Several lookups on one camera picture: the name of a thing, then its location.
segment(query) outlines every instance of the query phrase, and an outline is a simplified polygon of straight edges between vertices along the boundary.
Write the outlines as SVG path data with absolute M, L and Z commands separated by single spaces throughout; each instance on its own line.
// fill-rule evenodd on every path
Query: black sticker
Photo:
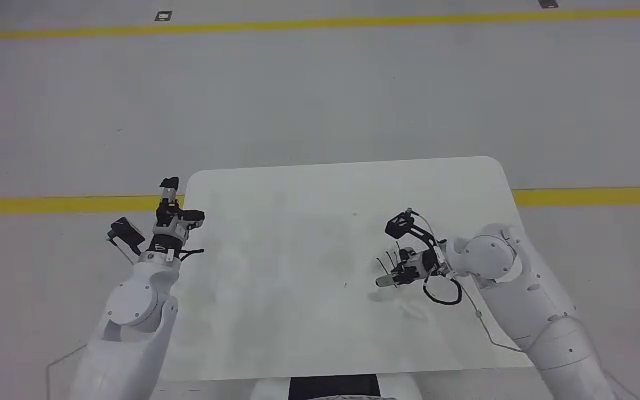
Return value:
M 538 0 L 540 7 L 542 8 L 558 8 L 558 2 L 556 0 Z
M 158 11 L 156 21 L 171 21 L 171 14 L 173 11 Z

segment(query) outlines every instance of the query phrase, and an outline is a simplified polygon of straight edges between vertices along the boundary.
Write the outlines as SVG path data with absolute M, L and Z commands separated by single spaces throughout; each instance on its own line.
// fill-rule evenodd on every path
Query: yellow floor line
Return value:
M 518 207 L 640 206 L 638 188 L 514 190 Z M 151 212 L 158 196 L 0 199 L 0 215 Z
M 414 17 L 335 18 L 303 21 L 237 22 L 224 24 L 113 26 L 49 31 L 0 32 L 0 40 L 36 40 L 146 35 L 191 35 L 232 32 L 266 32 L 303 29 L 399 27 L 460 24 L 511 24 L 524 22 L 586 21 L 640 18 L 640 9 L 629 10 L 547 10 L 507 14 L 435 15 Z

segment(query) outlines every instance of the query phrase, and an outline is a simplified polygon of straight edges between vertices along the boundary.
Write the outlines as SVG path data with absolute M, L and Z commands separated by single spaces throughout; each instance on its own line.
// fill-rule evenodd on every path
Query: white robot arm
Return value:
M 378 278 L 378 286 L 430 275 L 471 275 L 500 327 L 531 359 L 556 400 L 635 398 L 609 381 L 576 307 L 522 229 L 492 224 L 470 240 L 437 242 L 413 223 L 412 215 L 419 216 L 411 209 L 399 214 L 389 221 L 386 232 L 396 239 L 412 234 L 425 242 L 427 250 L 401 249 L 402 262 L 391 274 Z M 522 271 L 510 274 L 516 257 Z M 457 304 L 460 297 L 441 304 Z
M 162 182 L 163 194 L 149 249 L 144 237 L 125 218 L 111 225 L 108 240 L 120 238 L 139 256 L 133 273 L 111 292 L 89 340 L 71 387 L 72 400 L 148 399 L 164 361 L 178 301 L 169 294 L 180 264 L 202 251 L 185 251 L 189 231 L 204 221 L 204 213 L 182 210 L 176 199 L 178 178 Z

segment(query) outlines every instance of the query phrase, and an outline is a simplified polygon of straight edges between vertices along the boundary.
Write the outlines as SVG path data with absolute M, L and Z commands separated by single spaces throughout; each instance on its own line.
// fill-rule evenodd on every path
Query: concrete floor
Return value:
M 633 1 L 609 1 L 620 9 Z M 536 1 L 5 1 L 2 30 L 526 12 Z M 563 10 L 602 8 L 565 0 Z M 200 169 L 491 155 L 514 188 L 640 186 L 637 20 L 0 41 L 0 197 L 157 193 Z M 636 207 L 521 209 L 608 370 L 640 383 Z M 129 266 L 118 215 L 2 216 L 3 398 L 45 396 Z M 128 215 L 141 228 L 152 214 Z M 76 358 L 51 369 L 65 398 Z M 545 399 L 535 371 L 420 374 L 433 399 Z M 253 382 L 154 399 L 243 398 Z

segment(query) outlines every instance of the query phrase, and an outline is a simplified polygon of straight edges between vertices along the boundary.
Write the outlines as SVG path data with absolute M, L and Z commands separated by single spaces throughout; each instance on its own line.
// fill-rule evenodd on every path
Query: white table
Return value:
M 185 207 L 203 210 L 173 293 L 180 312 L 167 380 L 529 366 L 492 346 L 468 300 L 437 305 L 421 284 L 378 289 L 387 220 L 412 207 L 437 238 L 521 225 L 502 167 L 486 157 L 201 171 Z M 401 246 L 423 247 L 403 238 Z M 496 339 L 512 344 L 468 278 Z M 430 289 L 455 297 L 453 285 Z

